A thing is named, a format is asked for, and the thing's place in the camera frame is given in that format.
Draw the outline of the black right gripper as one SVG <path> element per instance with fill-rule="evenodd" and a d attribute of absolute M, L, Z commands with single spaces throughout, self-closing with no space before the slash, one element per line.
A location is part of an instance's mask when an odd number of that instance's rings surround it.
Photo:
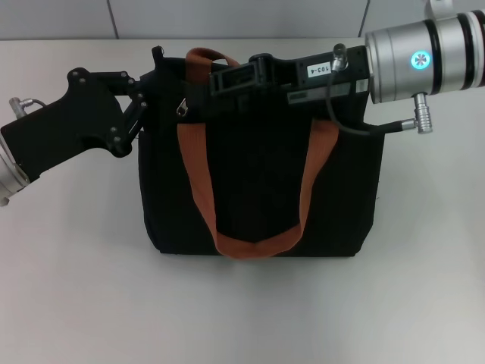
<path fill-rule="evenodd" d="M 369 67 L 364 46 L 346 50 L 346 67 L 333 75 L 332 52 L 293 60 L 256 55 L 248 63 L 214 72 L 210 96 L 237 96 L 236 112 L 275 112 L 289 104 L 367 96 Z"/>

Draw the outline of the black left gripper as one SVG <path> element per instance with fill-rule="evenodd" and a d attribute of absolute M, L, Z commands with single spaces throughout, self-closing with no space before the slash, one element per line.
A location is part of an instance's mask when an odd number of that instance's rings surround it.
<path fill-rule="evenodd" d="M 14 162 L 30 182 L 90 149 L 122 158 L 142 129 L 145 97 L 158 96 L 157 71 L 131 77 L 126 71 L 67 75 L 67 92 L 57 101 L 1 127 Z M 122 112 L 116 96 L 134 97 Z"/>

